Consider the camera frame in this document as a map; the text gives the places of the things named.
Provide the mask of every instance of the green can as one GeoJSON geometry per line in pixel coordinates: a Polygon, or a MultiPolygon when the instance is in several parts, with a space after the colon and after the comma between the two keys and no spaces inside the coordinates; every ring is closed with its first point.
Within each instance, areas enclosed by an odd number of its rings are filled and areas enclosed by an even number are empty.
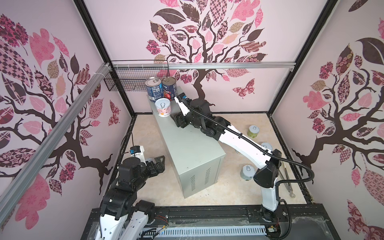
{"type": "Polygon", "coordinates": [[[251,126],[249,126],[247,135],[250,138],[255,138],[257,136],[257,134],[259,134],[259,132],[260,132],[260,129],[257,126],[251,125],[251,126]]]}

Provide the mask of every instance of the large blue can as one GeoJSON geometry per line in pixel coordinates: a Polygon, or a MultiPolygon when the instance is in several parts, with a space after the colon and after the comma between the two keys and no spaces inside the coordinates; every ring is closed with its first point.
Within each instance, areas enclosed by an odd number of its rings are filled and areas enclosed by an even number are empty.
{"type": "Polygon", "coordinates": [[[149,100],[151,102],[156,102],[156,100],[163,98],[163,88],[161,84],[161,79],[158,77],[150,77],[145,81],[145,86],[147,88],[147,93],[149,100]]]}
{"type": "Polygon", "coordinates": [[[166,77],[162,81],[164,97],[169,100],[175,99],[177,96],[176,79],[173,77],[166,77]]]}

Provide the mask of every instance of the black vertical post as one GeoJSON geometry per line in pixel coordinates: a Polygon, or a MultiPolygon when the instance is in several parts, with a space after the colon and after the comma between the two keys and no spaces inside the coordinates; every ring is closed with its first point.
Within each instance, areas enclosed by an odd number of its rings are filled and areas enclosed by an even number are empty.
{"type": "Polygon", "coordinates": [[[135,111],[133,110],[132,105],[129,102],[128,96],[127,96],[126,92],[124,91],[124,88],[123,88],[123,86],[119,80],[119,77],[116,73],[116,70],[113,68],[112,61],[109,58],[109,55],[107,53],[107,50],[106,50],[103,42],[101,41],[101,37],[100,37],[99,33],[97,32],[97,29],[93,23],[93,20],[92,20],[90,14],[88,12],[88,9],[87,9],[84,1],[83,0],[73,0],[73,1],[76,5],[81,17],[83,18],[83,21],[84,21],[85,25],[87,26],[88,31],[91,34],[91,37],[92,37],[97,49],[99,50],[99,53],[100,53],[103,61],[110,64],[110,66],[112,68],[111,77],[114,79],[116,87],[120,93],[120,96],[121,96],[125,106],[128,109],[128,112],[130,113],[131,117],[134,117],[135,111]]]}
{"type": "Polygon", "coordinates": [[[282,97],[285,94],[285,91],[288,89],[299,67],[303,63],[305,57],[307,56],[309,50],[311,49],[313,43],[315,42],[324,24],[327,22],[327,19],[331,15],[332,10],[335,7],[337,2],[338,0],[328,0],[327,3],[325,4],[319,18],[317,19],[315,25],[313,26],[311,33],[309,34],[307,40],[304,43],[303,48],[301,49],[295,61],[296,62],[295,68],[293,69],[292,72],[288,73],[288,76],[285,79],[283,85],[281,86],[278,94],[276,95],[276,98],[273,100],[271,108],[268,111],[269,114],[273,114],[273,112],[276,110],[277,106],[279,105],[279,102],[281,101],[282,97]]]}

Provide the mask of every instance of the gray metal box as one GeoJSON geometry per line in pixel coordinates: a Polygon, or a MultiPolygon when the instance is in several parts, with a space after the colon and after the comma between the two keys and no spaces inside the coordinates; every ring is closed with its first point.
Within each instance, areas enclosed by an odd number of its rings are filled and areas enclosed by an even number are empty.
{"type": "MultiPolygon", "coordinates": [[[[215,184],[225,157],[220,144],[192,125],[176,127],[170,116],[160,117],[155,104],[148,101],[184,198],[215,184]]],[[[171,109],[180,112],[175,101],[171,101],[171,109]]]]}

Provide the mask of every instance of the pink wall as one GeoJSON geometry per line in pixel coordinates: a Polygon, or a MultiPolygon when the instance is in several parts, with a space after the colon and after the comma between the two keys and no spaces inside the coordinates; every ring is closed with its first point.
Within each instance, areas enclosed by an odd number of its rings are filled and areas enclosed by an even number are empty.
{"type": "Polygon", "coordinates": [[[383,9],[341,1],[274,114],[341,239],[384,239],[383,9]]]}
{"type": "MultiPolygon", "coordinates": [[[[70,0],[4,2],[1,14],[3,193],[102,60],[70,0]]],[[[102,82],[1,226],[0,238],[79,239],[129,121],[119,94],[102,82]]]]}
{"type": "MultiPolygon", "coordinates": [[[[234,62],[253,54],[258,54],[253,59],[259,61],[294,61],[326,1],[202,0],[199,6],[197,2],[154,0],[149,4],[149,1],[118,0],[105,4],[96,0],[86,1],[86,4],[113,60],[167,58],[176,63],[208,63],[211,54],[212,62],[226,58],[234,62]],[[171,10],[156,14],[162,9],[171,10]],[[169,11],[180,17],[171,17],[167,14],[169,11]],[[205,26],[206,17],[212,23],[212,30],[191,30],[198,28],[199,22],[205,26]],[[250,29],[240,39],[247,24],[250,29]],[[192,26],[188,28],[190,31],[186,31],[186,26],[192,26]],[[259,37],[252,38],[258,31],[259,37]],[[221,39],[215,38],[223,32],[221,39]]],[[[267,111],[287,69],[248,69],[239,74],[216,70],[213,72],[215,80],[206,77],[212,72],[199,71],[195,79],[193,72],[181,73],[181,76],[186,74],[186,81],[178,84],[189,97],[204,98],[205,94],[205,99],[214,104],[212,111],[267,111]],[[246,88],[251,80],[254,91],[246,88]]],[[[135,111],[151,111],[146,92],[127,94],[135,111]]]]}

